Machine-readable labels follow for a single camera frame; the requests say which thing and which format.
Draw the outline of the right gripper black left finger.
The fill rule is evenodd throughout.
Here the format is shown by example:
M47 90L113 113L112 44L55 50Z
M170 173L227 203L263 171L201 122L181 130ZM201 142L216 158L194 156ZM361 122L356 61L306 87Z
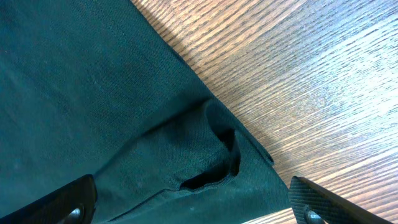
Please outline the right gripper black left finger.
M1 218L1 223L90 224L98 198L94 177L86 174Z

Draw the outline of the black t-shirt with logo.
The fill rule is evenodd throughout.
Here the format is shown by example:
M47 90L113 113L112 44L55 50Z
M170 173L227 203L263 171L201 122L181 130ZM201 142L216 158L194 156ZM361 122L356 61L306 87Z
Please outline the black t-shirt with logo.
M1 215L93 174L95 223L243 223L272 165L133 3L1 2Z

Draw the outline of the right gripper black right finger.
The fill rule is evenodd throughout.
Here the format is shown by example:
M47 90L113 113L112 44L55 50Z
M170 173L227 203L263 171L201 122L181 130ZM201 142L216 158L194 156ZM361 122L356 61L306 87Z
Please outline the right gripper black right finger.
M304 177L292 177L289 201L301 224L392 224Z

